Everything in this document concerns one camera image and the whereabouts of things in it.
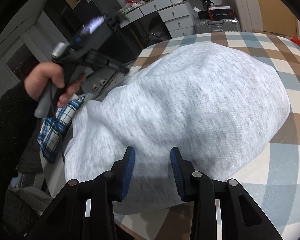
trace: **blue checkered cloth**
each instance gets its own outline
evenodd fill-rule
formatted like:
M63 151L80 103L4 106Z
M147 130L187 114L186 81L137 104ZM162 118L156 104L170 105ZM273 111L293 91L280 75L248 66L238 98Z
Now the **blue checkered cloth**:
M61 136L64 136L67 133L72 122L72 117L75 111L77 111L83 104L84 98L85 97L81 97L70 101L67 106L57 109L57 125ZM60 150L60 143L56 122L53 118L44 118L38 135L38 142L43 157L48 161L48 163L54 163Z

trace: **white suitcase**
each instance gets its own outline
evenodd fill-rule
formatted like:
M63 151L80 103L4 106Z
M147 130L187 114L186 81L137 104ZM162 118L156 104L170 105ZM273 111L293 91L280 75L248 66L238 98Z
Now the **white suitcase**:
M227 0L239 19L244 32L263 32L262 17L258 0Z

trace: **dark clothing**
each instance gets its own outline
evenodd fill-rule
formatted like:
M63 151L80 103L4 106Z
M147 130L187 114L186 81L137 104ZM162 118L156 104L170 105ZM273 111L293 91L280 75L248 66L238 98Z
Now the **dark clothing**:
M8 90L0 100L0 236L5 192L36 126L37 105L26 93L23 82ZM9 238L2 235L0 239Z

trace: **plaid tablecloth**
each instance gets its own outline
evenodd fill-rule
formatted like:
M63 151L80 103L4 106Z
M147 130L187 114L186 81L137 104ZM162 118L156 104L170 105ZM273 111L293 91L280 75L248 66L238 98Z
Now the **plaid tablecloth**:
M300 236L300 48L286 38L263 33L205 33L144 49L133 71L146 68L180 46L195 42L214 42L244 51L274 67L281 77L291 103L290 115L261 155L232 178L240 181L284 240L297 240ZM120 227L136 239L186 240L190 236L191 217L192 203L185 203L115 218ZM217 223L218 239L221 239L220 208Z

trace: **black box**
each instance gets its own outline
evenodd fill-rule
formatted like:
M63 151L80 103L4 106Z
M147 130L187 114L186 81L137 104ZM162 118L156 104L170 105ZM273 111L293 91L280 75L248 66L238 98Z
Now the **black box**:
M68 41L82 27L66 0L47 0L43 11Z
M208 10L198 12L198 16L201 20L210 19L213 21L235 18L233 9L229 7L211 7Z

